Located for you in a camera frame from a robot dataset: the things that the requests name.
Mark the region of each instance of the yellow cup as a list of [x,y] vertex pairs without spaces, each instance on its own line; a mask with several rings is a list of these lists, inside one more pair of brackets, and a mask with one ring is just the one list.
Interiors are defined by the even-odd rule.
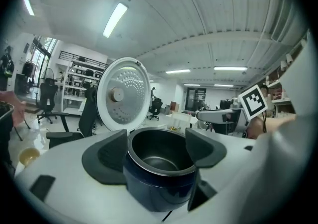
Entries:
[[36,148],[27,148],[24,149],[19,154],[19,161],[27,167],[30,163],[32,163],[36,158],[40,156],[40,152]]

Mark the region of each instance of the pot rim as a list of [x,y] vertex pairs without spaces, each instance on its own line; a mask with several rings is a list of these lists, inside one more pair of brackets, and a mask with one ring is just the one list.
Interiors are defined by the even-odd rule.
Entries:
[[133,138],[140,132],[143,132],[143,131],[149,131],[149,130],[155,130],[155,131],[167,131],[169,133],[173,133],[173,134],[176,134],[180,137],[183,137],[185,138],[184,135],[181,135],[177,132],[174,132],[174,131],[171,131],[171,130],[168,130],[168,129],[163,129],[163,128],[156,128],[156,127],[149,127],[149,128],[142,128],[142,129],[138,129],[138,130],[135,130],[133,133],[131,133],[129,135],[129,138],[128,138],[128,154],[129,156],[131,157],[131,159],[139,166],[141,167],[142,169],[150,172],[150,173],[153,173],[153,174],[157,174],[157,175],[161,175],[161,176],[183,176],[183,175],[187,175],[187,174],[191,174],[195,171],[195,165],[193,164],[191,167],[189,168],[186,168],[186,169],[183,169],[183,170],[178,170],[178,171],[166,171],[166,170],[161,170],[161,169],[158,169],[158,168],[155,168],[155,167],[152,167],[148,164],[146,164],[144,161],[142,161],[135,153],[134,149],[133,149],[133,144],[132,144],[132,141],[133,141]]

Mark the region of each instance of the black and white square marker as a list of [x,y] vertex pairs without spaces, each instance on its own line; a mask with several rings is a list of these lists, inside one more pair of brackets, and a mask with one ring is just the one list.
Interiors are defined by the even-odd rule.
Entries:
[[238,99],[245,110],[248,120],[253,119],[268,108],[266,100],[258,85],[255,85],[249,90],[240,94]]

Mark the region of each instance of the dark doorway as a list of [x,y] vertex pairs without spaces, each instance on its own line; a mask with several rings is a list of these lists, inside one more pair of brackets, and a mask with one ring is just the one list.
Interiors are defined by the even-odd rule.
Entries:
[[199,110],[205,102],[206,88],[188,88],[185,110]]

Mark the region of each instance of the chair armrest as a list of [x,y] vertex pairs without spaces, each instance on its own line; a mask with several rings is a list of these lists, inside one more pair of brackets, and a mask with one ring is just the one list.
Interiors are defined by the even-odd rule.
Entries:
[[63,127],[65,129],[66,132],[69,132],[69,128],[68,128],[68,124],[66,123],[66,119],[65,117],[66,116],[69,116],[70,114],[69,113],[63,113],[63,112],[52,112],[52,115],[57,115],[61,118],[62,120],[62,124],[63,124]]
[[47,132],[47,139],[67,139],[73,136],[73,132]]

